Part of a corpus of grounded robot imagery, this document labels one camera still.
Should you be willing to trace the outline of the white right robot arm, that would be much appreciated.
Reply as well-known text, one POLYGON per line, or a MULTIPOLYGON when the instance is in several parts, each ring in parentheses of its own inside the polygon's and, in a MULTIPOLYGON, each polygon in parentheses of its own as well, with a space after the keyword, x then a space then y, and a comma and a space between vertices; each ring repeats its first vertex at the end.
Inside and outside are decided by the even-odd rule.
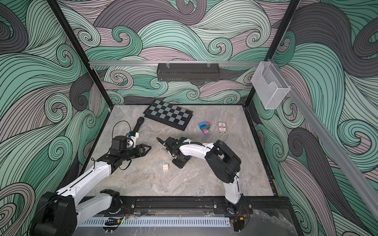
POLYGON ((239 173, 242 161, 226 143, 221 140, 215 143, 200 143, 183 137, 179 140, 174 139, 167 149, 179 168, 183 168, 192 157, 205 160, 214 175, 224 184, 227 211, 230 214, 238 214, 241 211, 239 173))

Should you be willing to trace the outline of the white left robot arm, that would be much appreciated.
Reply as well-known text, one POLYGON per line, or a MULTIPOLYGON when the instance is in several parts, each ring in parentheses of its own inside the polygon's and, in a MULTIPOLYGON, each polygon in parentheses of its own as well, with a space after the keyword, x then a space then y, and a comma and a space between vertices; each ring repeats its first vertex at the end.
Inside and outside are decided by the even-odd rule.
POLYGON ((30 236, 71 236, 79 225, 97 213, 120 208, 119 193, 104 190, 83 202, 82 199, 102 180, 113 174, 124 161, 144 157, 151 150, 145 144, 125 150, 111 150, 93 167, 56 192, 46 192, 37 204, 29 226, 30 236))

